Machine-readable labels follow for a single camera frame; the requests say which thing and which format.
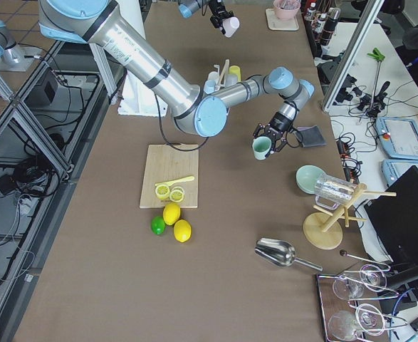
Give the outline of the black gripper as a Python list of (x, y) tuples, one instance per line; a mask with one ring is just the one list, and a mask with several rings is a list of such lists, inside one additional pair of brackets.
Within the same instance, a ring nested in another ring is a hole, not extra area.
[(208, 6), (211, 11), (210, 21), (212, 25), (214, 28), (219, 29), (222, 34), (225, 34), (224, 19), (234, 17), (234, 12), (227, 11), (222, 0), (210, 0)]
[(293, 124), (293, 119), (280, 112), (276, 112), (268, 125), (259, 123), (254, 132), (253, 139), (267, 137), (271, 140), (271, 147), (267, 156), (280, 152), (287, 144), (287, 133)]

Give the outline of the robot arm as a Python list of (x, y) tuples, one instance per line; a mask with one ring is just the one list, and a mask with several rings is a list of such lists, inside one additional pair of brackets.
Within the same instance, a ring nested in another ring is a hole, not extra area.
[(41, 33), (55, 40), (91, 43), (107, 51), (155, 95), (168, 104), (177, 129), (204, 138), (218, 135), (229, 109), (263, 94), (277, 93), (284, 104), (266, 126), (273, 142), (283, 141), (314, 87), (284, 67), (255, 75), (211, 94), (188, 83), (122, 17), (116, 1), (40, 1)]
[(198, 12), (198, 10), (210, 9), (212, 25), (214, 28), (219, 29), (227, 38), (232, 37), (240, 27), (239, 19), (234, 15), (233, 11), (226, 10), (223, 1), (187, 0), (178, 1), (177, 3), (180, 14), (186, 19)]

